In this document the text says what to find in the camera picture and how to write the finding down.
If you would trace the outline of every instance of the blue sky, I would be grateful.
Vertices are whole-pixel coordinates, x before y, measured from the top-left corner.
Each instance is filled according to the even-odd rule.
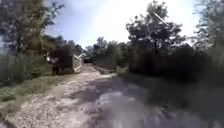
[[[192,36],[198,23],[193,15],[194,0],[163,0],[170,21],[183,24],[182,34]],[[96,43],[99,36],[106,40],[126,42],[125,25],[135,15],[144,14],[151,0],[63,0],[65,8],[46,31],[86,47]]]

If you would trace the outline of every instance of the gravel path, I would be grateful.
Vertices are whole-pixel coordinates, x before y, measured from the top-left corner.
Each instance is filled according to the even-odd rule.
[[[165,114],[145,105],[147,92],[91,67],[22,105],[18,128],[208,128],[187,112]]]

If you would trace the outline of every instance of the dirt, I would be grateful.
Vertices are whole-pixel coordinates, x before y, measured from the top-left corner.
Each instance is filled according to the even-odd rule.
[[[150,106],[147,96],[146,90],[115,74],[101,75],[85,66],[68,82],[25,102],[21,111],[7,120],[18,128],[220,127],[189,112]]]

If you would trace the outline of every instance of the fence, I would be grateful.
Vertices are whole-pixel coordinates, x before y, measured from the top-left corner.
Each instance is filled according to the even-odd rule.
[[[83,54],[77,56],[73,55],[73,69],[75,72],[78,72],[79,69],[83,66],[83,59],[82,59]]]

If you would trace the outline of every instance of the bush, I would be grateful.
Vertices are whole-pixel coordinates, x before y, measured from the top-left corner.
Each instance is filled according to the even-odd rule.
[[[117,66],[127,67],[132,56],[132,49],[129,44],[119,43],[117,46]]]
[[[182,45],[176,47],[172,53],[163,55],[156,55],[153,51],[137,52],[129,63],[129,71],[180,82],[192,82],[199,78],[207,62],[207,54],[189,45]]]
[[[0,86],[36,78],[51,69],[44,58],[34,54],[4,54],[0,56],[0,65]]]

